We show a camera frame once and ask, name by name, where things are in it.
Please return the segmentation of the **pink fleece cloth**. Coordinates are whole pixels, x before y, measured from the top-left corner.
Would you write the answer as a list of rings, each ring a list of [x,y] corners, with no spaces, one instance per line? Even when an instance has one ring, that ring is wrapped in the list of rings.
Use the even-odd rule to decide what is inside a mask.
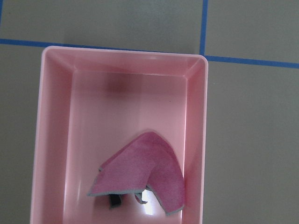
[[[88,196],[134,194],[145,204],[142,193],[151,191],[166,215],[183,209],[185,183],[174,150],[155,132],[133,139],[102,163]]]

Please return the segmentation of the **pink plastic bin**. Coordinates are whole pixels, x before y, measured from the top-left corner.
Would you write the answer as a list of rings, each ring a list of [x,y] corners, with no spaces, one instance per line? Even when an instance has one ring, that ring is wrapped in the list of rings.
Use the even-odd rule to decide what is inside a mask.
[[[200,224],[208,62],[201,55],[47,47],[42,54],[30,222]],[[185,206],[166,215],[153,193],[112,209],[87,195],[100,165],[143,132],[173,147]]]

